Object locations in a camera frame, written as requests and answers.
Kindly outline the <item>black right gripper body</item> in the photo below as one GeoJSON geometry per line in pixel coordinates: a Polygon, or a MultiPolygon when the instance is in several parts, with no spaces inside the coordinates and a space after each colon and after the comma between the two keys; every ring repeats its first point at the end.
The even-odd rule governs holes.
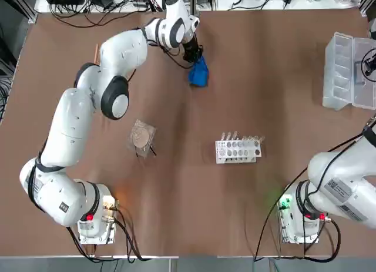
{"type": "Polygon", "coordinates": [[[365,78],[370,78],[375,71],[375,48],[368,50],[361,60],[361,72],[365,78]]]}

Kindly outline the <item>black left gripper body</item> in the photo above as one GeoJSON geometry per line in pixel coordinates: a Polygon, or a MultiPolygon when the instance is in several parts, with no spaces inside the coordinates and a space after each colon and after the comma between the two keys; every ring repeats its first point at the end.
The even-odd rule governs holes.
{"type": "Polygon", "coordinates": [[[184,43],[183,49],[183,59],[188,63],[195,63],[202,57],[203,46],[199,45],[196,36],[192,37],[187,43],[184,43]]]}

